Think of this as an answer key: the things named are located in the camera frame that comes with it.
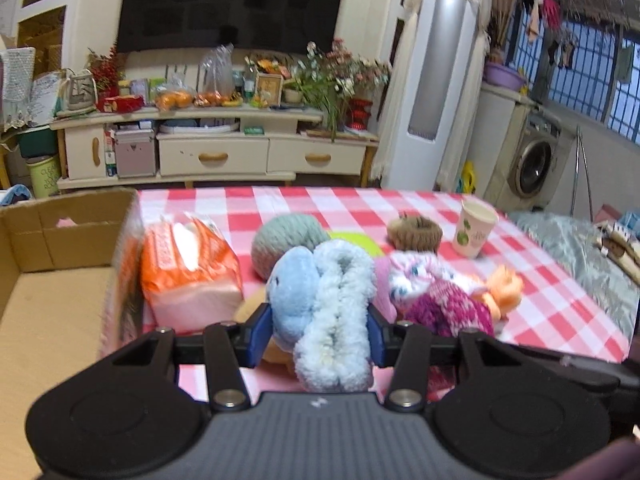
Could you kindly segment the silver washing machine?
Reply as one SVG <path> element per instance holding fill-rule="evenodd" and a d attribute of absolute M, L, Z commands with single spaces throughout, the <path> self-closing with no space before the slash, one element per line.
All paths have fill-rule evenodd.
<path fill-rule="evenodd" d="M 544 210 L 558 189 L 574 134 L 540 106 L 518 104 L 484 200 L 503 212 Z"/>

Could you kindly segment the red vase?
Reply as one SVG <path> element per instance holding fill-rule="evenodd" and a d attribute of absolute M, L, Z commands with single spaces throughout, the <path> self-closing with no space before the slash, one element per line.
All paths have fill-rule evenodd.
<path fill-rule="evenodd" d="M 348 102 L 345 127 L 350 130 L 364 131 L 368 128 L 373 102 L 365 99 L 352 98 Z"/>

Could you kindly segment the red gift box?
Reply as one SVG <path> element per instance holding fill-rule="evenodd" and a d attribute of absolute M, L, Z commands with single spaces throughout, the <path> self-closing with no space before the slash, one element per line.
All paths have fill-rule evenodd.
<path fill-rule="evenodd" d="M 96 106 L 101 113 L 131 114 L 144 107 L 142 96 L 107 96 Z"/>

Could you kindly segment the bag of oranges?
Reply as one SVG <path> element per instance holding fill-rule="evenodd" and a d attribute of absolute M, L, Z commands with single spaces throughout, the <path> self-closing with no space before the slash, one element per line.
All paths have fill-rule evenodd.
<path fill-rule="evenodd" d="M 163 90 L 159 91 L 155 97 L 155 106 L 166 112 L 166 110 L 183 110 L 192 105 L 194 94 L 188 90 Z"/>

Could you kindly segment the white paper cup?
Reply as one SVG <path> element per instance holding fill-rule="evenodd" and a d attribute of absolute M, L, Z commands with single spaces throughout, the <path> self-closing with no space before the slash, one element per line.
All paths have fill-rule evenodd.
<path fill-rule="evenodd" d="M 452 239 L 454 250 L 465 258 L 476 258 L 498 221 L 498 212 L 490 205 L 472 196 L 464 196 Z"/>

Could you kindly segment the brown cardboard box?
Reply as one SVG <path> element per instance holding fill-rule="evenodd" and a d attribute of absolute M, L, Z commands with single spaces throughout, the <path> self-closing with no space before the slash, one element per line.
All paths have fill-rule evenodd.
<path fill-rule="evenodd" d="M 2 478 L 39 472 L 24 429 L 32 402 L 141 334 L 143 235 L 132 188 L 2 208 Z"/>

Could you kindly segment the grey-green knitted hat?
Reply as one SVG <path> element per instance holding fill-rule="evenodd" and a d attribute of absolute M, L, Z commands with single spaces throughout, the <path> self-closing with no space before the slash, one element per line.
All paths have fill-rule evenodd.
<path fill-rule="evenodd" d="M 328 232 L 310 214 L 281 214 L 267 221 L 255 233 L 250 246 L 253 269 L 265 281 L 290 249 L 302 246 L 314 250 L 329 239 Z"/>

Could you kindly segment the tan strawberry plush toy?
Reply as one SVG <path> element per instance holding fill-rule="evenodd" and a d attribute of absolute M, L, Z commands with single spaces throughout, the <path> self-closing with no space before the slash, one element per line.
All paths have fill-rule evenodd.
<path fill-rule="evenodd" d="M 291 352 L 282 350 L 273 339 L 272 310 L 265 310 L 262 306 L 268 304 L 266 286 L 259 286 L 245 297 L 236 309 L 232 320 L 238 324 L 246 324 L 258 313 L 258 319 L 250 323 L 247 353 L 250 362 L 255 365 L 267 363 L 279 372 L 293 377 L 294 363 Z"/>

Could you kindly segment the purple plastic basin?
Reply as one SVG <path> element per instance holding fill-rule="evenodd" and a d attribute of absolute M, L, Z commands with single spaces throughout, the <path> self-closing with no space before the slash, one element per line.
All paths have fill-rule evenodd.
<path fill-rule="evenodd" d="M 493 86 L 520 92 L 526 79 L 512 68 L 500 63 L 486 62 L 484 66 L 484 81 Z"/>

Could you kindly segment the knitted-dress baby doll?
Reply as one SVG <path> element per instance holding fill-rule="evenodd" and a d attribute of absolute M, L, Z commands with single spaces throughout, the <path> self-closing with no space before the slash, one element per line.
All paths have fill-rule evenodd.
<path fill-rule="evenodd" d="M 426 327 L 438 336 L 464 330 L 494 336 L 521 303 L 524 283 L 507 266 L 488 278 L 464 274 L 432 252 L 392 252 L 380 281 L 381 299 L 398 321 Z"/>

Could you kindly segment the white standing air conditioner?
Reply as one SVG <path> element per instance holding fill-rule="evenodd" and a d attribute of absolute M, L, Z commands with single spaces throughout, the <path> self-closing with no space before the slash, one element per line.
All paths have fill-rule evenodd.
<path fill-rule="evenodd" d="M 402 0 L 371 176 L 382 188 L 451 192 L 469 149 L 489 50 L 491 0 Z"/>

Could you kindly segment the green waste bin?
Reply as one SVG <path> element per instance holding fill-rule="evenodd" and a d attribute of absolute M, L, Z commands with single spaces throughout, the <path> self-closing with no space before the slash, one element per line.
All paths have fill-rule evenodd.
<path fill-rule="evenodd" d="M 26 166 L 35 198 L 47 198 L 58 192 L 58 180 L 61 177 L 58 155 L 28 158 Z"/>

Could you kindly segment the black flat television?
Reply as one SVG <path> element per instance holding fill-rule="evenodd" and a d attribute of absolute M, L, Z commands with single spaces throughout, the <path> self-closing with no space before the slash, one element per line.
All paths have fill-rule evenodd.
<path fill-rule="evenodd" d="M 173 48 L 328 50 L 341 0 L 122 0 L 119 51 Z"/>

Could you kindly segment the red white checkered tablecloth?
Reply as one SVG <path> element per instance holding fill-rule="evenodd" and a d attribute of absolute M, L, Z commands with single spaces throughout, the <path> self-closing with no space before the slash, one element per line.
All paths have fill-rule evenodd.
<path fill-rule="evenodd" d="M 521 214 L 500 220 L 480 253 L 458 196 L 383 192 L 360 188 L 204 188 L 198 191 L 127 192 L 130 208 L 118 260 L 125 267 L 144 231 L 180 216 L 210 223 L 239 260 L 243 292 L 254 304 L 274 260 L 285 250 L 282 232 L 267 221 L 302 214 L 316 229 L 363 247 L 376 261 L 378 300 L 386 315 L 401 311 L 388 278 L 411 280 L 436 254 L 471 278 L 487 283 L 488 304 L 513 299 L 516 308 L 498 323 L 499 338 L 535 347 L 623 359 L 630 348 L 637 291 L 593 242 L 596 230 L 570 218 Z"/>

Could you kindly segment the grey quilted blanket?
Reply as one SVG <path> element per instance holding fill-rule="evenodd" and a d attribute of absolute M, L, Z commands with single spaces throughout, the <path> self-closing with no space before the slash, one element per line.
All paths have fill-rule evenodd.
<path fill-rule="evenodd" d="M 509 219 L 557 262 L 631 340 L 639 286 L 597 246 L 598 228 L 588 220 L 545 211 L 513 211 Z"/>

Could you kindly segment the light blue fluffy plush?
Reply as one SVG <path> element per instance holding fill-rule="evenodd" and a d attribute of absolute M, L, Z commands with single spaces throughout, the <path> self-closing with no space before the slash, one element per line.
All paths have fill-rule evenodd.
<path fill-rule="evenodd" d="M 266 287 L 272 339 L 292 354 L 306 390 L 371 388 L 368 312 L 375 293 L 374 260 L 347 240 L 293 247 L 274 265 Z"/>

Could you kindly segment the potted flower plant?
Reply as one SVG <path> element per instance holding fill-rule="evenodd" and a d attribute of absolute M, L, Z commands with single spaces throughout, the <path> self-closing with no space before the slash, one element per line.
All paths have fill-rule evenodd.
<path fill-rule="evenodd" d="M 334 140 L 349 102 L 385 87 L 391 72 L 389 62 L 353 54 L 341 39 L 335 38 L 329 51 L 309 41 L 306 56 L 292 68 L 292 85 L 305 104 L 322 111 L 323 125 Z"/>

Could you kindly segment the wooden photo frame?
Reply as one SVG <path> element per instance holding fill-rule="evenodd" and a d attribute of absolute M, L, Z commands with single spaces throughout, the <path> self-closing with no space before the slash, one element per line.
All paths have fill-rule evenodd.
<path fill-rule="evenodd" d="M 256 76 L 255 96 L 267 106 L 279 106 L 282 86 L 282 75 L 259 73 Z"/>

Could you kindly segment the orange tissue pack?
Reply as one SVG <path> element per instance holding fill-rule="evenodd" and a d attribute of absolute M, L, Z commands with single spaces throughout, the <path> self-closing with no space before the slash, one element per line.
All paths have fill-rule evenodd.
<path fill-rule="evenodd" d="M 141 285 L 156 324 L 179 334 L 232 320 L 243 301 L 238 256 L 211 218 L 188 212 L 145 228 Z"/>

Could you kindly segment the pink storage box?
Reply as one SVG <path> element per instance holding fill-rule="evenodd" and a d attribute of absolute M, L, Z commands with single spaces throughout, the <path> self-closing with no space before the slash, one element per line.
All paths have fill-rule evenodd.
<path fill-rule="evenodd" d="M 153 177 L 156 174 L 155 130 L 118 130 L 115 155 L 119 177 Z"/>

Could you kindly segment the yellow-green cloth pad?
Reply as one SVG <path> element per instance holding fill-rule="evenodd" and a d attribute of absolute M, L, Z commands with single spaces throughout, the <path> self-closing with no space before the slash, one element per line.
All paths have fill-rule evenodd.
<path fill-rule="evenodd" d="M 362 248 L 372 258 L 383 257 L 385 255 L 381 246 L 373 238 L 367 236 L 367 234 L 341 231 L 329 231 L 328 234 L 332 240 L 344 240 L 345 242 Z"/>

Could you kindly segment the brown fuzzy scrunchie toy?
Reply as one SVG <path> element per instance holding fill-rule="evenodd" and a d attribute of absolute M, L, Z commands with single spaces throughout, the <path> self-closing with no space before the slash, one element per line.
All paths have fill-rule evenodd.
<path fill-rule="evenodd" d="M 387 239 L 402 252 L 438 252 L 442 228 L 420 214 L 401 214 L 386 226 Z"/>

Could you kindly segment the clear plastic bag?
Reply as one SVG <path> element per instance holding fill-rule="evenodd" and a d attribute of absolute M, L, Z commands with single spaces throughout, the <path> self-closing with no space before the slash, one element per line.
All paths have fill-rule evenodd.
<path fill-rule="evenodd" d="M 234 91 L 232 44 L 209 50 L 201 62 L 203 70 L 202 90 L 230 98 Z"/>

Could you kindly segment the cream TV cabinet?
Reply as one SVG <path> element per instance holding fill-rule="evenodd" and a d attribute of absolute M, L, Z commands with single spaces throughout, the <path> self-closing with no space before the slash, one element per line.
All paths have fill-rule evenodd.
<path fill-rule="evenodd" d="M 270 110 L 188 107 L 162 112 L 145 107 L 121 115 L 93 112 L 57 119 L 62 177 L 58 187 L 105 188 L 160 182 L 282 181 L 300 174 L 352 176 L 367 184 L 378 139 L 371 133 L 331 133 L 319 129 L 313 108 Z M 156 174 L 121 178 L 117 174 L 118 130 L 154 129 Z"/>

